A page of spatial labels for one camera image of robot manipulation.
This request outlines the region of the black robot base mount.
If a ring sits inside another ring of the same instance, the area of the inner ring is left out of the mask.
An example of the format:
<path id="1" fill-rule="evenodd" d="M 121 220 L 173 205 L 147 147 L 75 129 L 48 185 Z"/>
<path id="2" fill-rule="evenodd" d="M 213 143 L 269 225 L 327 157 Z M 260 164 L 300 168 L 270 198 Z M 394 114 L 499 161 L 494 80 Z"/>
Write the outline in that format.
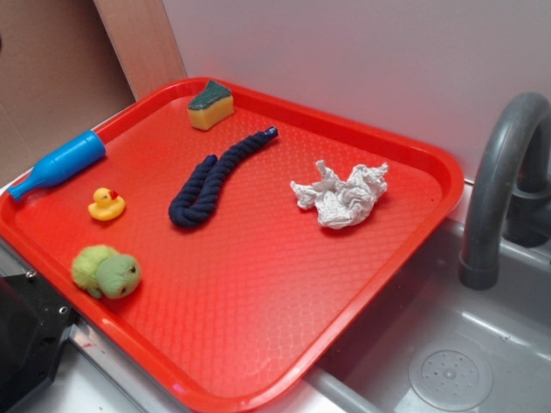
<path id="1" fill-rule="evenodd" d="M 1 411 L 13 412 L 55 380 L 75 314 L 41 275 L 1 279 Z"/>

